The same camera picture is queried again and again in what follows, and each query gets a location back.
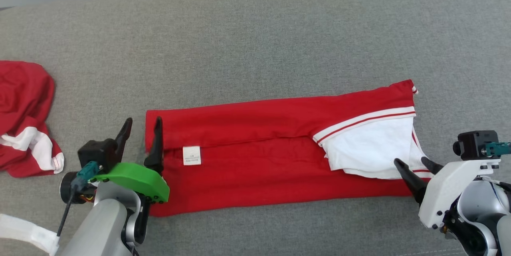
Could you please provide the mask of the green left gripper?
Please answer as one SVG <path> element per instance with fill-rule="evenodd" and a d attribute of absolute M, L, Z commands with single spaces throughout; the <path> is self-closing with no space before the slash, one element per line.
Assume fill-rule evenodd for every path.
<path fill-rule="evenodd" d="M 115 138 L 115 160 L 122 160 L 126 141 L 130 137 L 132 127 L 133 119 L 129 117 Z M 149 196 L 155 202 L 168 202 L 170 187 L 162 177 L 164 170 L 164 138 L 163 123 L 160 116 L 156 118 L 153 132 L 152 146 L 144 160 L 144 166 L 136 163 L 117 163 L 109 173 L 97 174 L 93 179 L 98 182 L 108 180 L 126 189 Z"/>

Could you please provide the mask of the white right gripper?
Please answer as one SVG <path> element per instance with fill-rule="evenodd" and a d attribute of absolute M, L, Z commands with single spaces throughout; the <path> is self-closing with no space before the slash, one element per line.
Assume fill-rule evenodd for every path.
<path fill-rule="evenodd" d="M 425 227 L 440 228 L 453 204 L 455 212 L 468 223 L 501 213 L 501 190 L 497 181 L 489 177 L 494 166 L 500 165 L 499 159 L 457 161 L 445 167 L 426 156 L 420 161 L 434 175 L 428 184 L 401 159 L 394 159 L 394 165 L 420 204 L 418 216 Z"/>

